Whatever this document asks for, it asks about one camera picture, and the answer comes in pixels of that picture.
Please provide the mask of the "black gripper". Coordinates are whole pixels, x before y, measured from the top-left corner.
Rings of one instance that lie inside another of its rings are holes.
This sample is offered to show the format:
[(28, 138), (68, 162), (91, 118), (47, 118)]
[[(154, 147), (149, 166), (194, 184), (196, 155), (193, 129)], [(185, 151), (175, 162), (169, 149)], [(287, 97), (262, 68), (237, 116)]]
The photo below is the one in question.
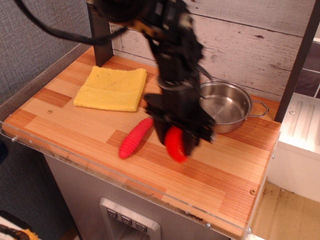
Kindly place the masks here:
[(180, 128), (185, 156), (190, 156), (200, 139), (211, 142), (215, 120), (200, 106), (200, 89), (189, 81), (169, 82), (158, 78), (161, 93), (146, 93), (146, 112), (162, 145), (171, 127)]

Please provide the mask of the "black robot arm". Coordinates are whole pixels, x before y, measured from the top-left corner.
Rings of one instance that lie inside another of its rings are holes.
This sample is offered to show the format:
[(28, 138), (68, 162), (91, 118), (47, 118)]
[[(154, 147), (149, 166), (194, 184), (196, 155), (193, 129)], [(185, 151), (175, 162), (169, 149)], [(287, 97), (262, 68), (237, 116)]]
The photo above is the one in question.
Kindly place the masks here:
[(215, 120), (200, 106), (202, 45), (182, 0), (90, 0), (89, 7), (109, 23), (144, 35), (156, 60), (159, 94), (147, 93), (146, 112), (171, 158), (183, 162), (200, 140), (212, 140)]

